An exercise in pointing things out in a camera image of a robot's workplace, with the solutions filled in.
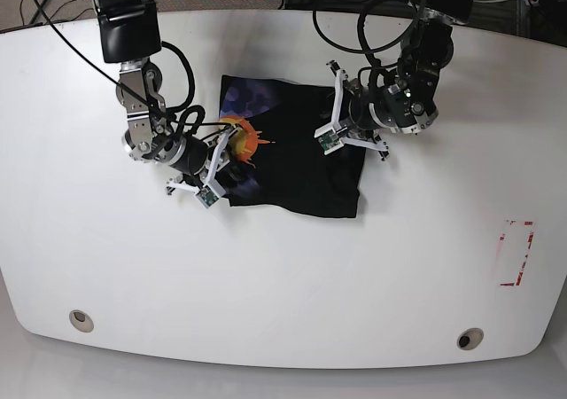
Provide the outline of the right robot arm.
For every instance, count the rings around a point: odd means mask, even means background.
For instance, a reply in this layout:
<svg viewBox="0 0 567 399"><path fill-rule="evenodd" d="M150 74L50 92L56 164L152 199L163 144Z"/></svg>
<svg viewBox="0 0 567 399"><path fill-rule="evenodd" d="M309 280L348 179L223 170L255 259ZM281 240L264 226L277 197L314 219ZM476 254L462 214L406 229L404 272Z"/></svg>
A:
<svg viewBox="0 0 567 399"><path fill-rule="evenodd" d="M122 143L128 156L176 171L167 193L192 193L205 207L226 194L226 182L237 174L229 150L236 126L217 123L212 139L200 139L205 109L193 102L195 77L183 52L161 40L155 0L91 0L97 15L103 59L120 67L116 95L127 113ZM180 60L187 76L184 101L167 106L160 94L163 77L151 56L166 49Z"/></svg>

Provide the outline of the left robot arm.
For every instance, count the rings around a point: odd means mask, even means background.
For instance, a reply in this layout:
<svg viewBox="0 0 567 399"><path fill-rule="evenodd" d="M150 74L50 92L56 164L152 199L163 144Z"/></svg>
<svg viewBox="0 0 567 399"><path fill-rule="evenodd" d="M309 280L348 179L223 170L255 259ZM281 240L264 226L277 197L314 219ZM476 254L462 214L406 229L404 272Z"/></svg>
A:
<svg viewBox="0 0 567 399"><path fill-rule="evenodd" d="M334 102L330 121L315 131L325 154L345 145L364 147L389 156L383 130L416 135L428 129L439 115L434 96L441 70L454 55L453 27L470 18L474 0L369 0L362 7L356 25L359 46L347 48L323 40L331 47L362 55L369 79L349 79L332 60L335 76ZM415 15L395 39L373 48L365 34L366 18L377 6L388 2L410 4Z"/></svg>

